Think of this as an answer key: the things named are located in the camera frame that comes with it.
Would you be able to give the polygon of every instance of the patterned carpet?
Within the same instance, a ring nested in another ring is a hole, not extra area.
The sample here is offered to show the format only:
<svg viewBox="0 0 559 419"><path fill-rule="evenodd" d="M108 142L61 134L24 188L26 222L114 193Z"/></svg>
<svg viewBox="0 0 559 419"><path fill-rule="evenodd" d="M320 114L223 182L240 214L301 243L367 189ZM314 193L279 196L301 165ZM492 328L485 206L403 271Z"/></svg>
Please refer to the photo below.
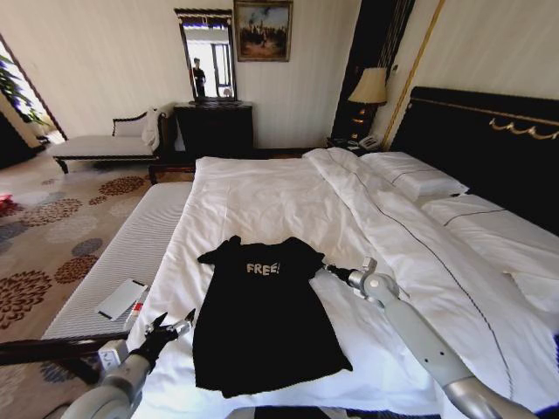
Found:
<svg viewBox="0 0 559 419"><path fill-rule="evenodd" d="M150 186L147 163L68 166L42 153L0 170L14 202L0 211L0 342L42 336ZM0 367L0 417L42 418L86 389L49 362Z"/></svg>

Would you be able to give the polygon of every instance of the framed painting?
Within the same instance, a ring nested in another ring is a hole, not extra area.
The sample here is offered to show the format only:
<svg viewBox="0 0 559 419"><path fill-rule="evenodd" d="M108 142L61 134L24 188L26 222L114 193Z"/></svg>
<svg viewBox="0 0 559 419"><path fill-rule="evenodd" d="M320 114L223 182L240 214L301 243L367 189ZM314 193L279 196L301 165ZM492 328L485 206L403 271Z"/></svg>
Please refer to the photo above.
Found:
<svg viewBox="0 0 559 419"><path fill-rule="evenodd" d="M235 31L239 61L289 61L290 1L235 1Z"/></svg>

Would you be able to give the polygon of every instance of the telephone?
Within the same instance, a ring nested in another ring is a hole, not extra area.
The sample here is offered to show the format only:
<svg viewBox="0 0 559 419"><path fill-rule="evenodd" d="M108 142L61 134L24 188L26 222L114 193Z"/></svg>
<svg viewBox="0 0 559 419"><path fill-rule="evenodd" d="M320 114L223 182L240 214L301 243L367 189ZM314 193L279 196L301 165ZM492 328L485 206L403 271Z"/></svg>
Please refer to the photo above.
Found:
<svg viewBox="0 0 559 419"><path fill-rule="evenodd" d="M380 138L376 138L374 135L369 135L359 141L359 146L368 151L376 150L381 147L383 141Z"/></svg>

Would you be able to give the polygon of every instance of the white robotic arm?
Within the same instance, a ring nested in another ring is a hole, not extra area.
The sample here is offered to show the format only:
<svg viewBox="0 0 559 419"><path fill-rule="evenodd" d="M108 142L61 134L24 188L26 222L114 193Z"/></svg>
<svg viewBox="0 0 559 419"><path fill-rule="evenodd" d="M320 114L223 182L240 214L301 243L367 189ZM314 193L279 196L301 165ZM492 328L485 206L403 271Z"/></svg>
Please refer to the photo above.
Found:
<svg viewBox="0 0 559 419"><path fill-rule="evenodd" d="M411 353L443 389L449 400L471 419L535 419L528 409L498 395L478 380L454 350L412 305L388 275L375 273L376 261L365 258L363 271L328 265L326 269L375 301Z"/></svg>
<svg viewBox="0 0 559 419"><path fill-rule="evenodd" d="M101 384L82 395L63 414L62 419L128 419L141 401L141 388L165 345L188 333L195 310L174 325L161 326L167 313L146 328L146 340Z"/></svg>

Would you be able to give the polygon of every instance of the white duvet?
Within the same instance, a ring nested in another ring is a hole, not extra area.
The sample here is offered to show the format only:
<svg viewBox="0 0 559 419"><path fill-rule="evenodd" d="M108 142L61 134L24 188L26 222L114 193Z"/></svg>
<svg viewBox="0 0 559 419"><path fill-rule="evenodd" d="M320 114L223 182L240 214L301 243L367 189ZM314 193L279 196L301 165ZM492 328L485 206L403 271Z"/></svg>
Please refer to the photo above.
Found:
<svg viewBox="0 0 559 419"><path fill-rule="evenodd" d="M171 322L200 308L212 268L197 257L233 235L244 244L275 244L295 236L341 267L359 267L364 256L376 258L377 270L396 278L410 302L486 385L532 410L559 401L552 334L507 277L366 164L335 148L292 160L198 160L192 191L129 347L141 345L145 325L159 314L169 312ZM353 372L224 399L220 392L196 388L190 333L162 351L135 417L221 419L236 408L259 405L463 417L375 305L325 271L311 285ZM231 313L231 327L242 326ZM279 333L289 339L288 325Z"/></svg>

